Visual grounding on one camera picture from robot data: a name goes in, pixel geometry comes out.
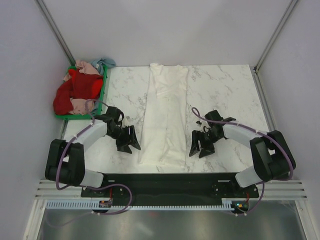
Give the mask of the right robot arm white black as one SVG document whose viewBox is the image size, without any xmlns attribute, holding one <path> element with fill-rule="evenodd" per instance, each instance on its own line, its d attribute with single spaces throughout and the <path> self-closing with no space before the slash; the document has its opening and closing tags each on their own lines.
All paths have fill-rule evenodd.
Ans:
<svg viewBox="0 0 320 240">
<path fill-rule="evenodd" d="M 214 144 L 219 140 L 233 140 L 251 152 L 253 165 L 235 174 L 229 191 L 235 197 L 242 196 L 247 187 L 271 180 L 287 181 L 293 176 L 296 162 L 283 134 L 278 130 L 262 132 L 246 126 L 233 117 L 223 118 L 217 110 L 201 116 L 196 107 L 192 113 L 201 122 L 199 130 L 191 133 L 189 156 L 208 157 L 215 153 Z"/>
</svg>

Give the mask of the white t shirt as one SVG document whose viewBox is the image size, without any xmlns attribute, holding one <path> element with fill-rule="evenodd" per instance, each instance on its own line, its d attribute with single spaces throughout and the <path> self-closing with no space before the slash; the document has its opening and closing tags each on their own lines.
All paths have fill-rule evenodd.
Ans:
<svg viewBox="0 0 320 240">
<path fill-rule="evenodd" d="M 139 162 L 181 167 L 186 161 L 188 68 L 150 64 Z"/>
</svg>

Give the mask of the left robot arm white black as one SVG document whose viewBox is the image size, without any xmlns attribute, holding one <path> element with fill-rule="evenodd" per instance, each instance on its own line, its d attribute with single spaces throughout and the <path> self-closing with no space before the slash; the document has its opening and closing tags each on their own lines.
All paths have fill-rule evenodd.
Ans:
<svg viewBox="0 0 320 240">
<path fill-rule="evenodd" d="M 104 114 L 95 115 L 92 122 L 70 140 L 54 139 L 50 143 L 45 178 L 55 182 L 57 190 L 67 187 L 87 187 L 99 197 L 106 196 L 110 185 L 101 172 L 86 169 L 85 152 L 100 138 L 115 140 L 117 151 L 131 154 L 131 147 L 141 150 L 135 126 L 124 124 L 125 115 L 117 107 L 108 106 Z"/>
</svg>

